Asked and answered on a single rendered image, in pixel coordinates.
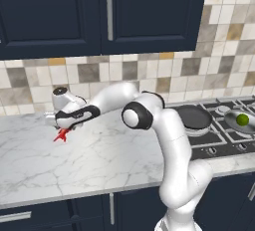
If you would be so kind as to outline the navy wall cupboard door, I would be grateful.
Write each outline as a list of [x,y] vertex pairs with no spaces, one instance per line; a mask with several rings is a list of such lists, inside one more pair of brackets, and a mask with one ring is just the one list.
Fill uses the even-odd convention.
[[0,0],[0,60],[100,52],[99,0]]
[[114,39],[108,39],[107,0],[100,0],[104,55],[193,51],[204,0],[113,0]]

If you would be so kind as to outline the black frying pan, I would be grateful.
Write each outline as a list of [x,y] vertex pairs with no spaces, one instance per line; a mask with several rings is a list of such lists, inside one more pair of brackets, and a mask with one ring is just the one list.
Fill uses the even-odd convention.
[[176,108],[186,129],[200,130],[209,128],[212,115],[202,107],[185,105]]

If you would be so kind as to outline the red fish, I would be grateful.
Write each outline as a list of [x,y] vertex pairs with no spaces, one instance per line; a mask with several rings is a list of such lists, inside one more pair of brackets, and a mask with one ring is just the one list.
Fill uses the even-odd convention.
[[61,139],[62,141],[66,141],[66,134],[69,132],[67,128],[61,128],[58,132],[58,135],[54,138],[54,140]]

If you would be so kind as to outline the green lime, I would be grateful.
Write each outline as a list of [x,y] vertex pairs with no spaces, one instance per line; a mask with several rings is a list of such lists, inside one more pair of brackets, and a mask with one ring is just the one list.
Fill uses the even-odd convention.
[[247,125],[249,123],[249,117],[246,114],[240,114],[237,116],[236,122],[241,126]]

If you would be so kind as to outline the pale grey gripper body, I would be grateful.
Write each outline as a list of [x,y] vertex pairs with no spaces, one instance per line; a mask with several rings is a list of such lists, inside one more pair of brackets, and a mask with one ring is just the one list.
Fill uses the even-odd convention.
[[57,113],[44,113],[46,125],[53,126],[56,129],[64,128],[73,130],[75,127],[75,119],[62,111]]

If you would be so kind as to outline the silver frying pan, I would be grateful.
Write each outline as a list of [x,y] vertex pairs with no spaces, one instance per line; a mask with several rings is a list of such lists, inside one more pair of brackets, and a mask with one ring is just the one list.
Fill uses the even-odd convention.
[[[249,123],[247,125],[241,126],[236,122],[236,118],[240,114],[246,114],[249,117]],[[232,110],[224,115],[224,120],[226,123],[234,130],[237,130],[246,134],[255,134],[255,115],[239,110]]]

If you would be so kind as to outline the navy base cupboard door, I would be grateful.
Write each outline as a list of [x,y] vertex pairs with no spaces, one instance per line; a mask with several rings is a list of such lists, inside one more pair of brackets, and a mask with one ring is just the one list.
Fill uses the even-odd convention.
[[118,231],[154,231],[166,212],[158,189],[157,186],[116,194]]
[[230,231],[254,179],[255,172],[214,177],[194,213],[202,231]]
[[74,231],[117,231],[111,224],[110,194],[71,199],[70,217]]

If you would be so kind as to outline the black gas hob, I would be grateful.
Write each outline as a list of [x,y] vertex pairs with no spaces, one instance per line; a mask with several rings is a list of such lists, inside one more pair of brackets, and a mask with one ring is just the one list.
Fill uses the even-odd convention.
[[[176,110],[177,107],[185,105],[202,107],[212,115],[212,123],[209,128],[185,129],[192,148],[192,160],[255,152],[255,134],[246,134],[234,130],[224,120],[224,115],[232,110],[246,111],[255,115],[254,96],[229,100],[214,99],[200,103],[166,106],[166,108]],[[238,148],[239,143],[247,145],[247,150],[240,150]],[[217,150],[216,154],[210,154],[208,152],[209,147],[214,147]]]

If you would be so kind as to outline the navy drawer front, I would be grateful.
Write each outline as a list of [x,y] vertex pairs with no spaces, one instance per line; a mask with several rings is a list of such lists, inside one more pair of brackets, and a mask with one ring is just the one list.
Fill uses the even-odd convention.
[[26,220],[0,223],[0,231],[28,231],[66,223],[71,219],[69,207],[67,200],[1,209],[0,215],[31,211],[32,216]]

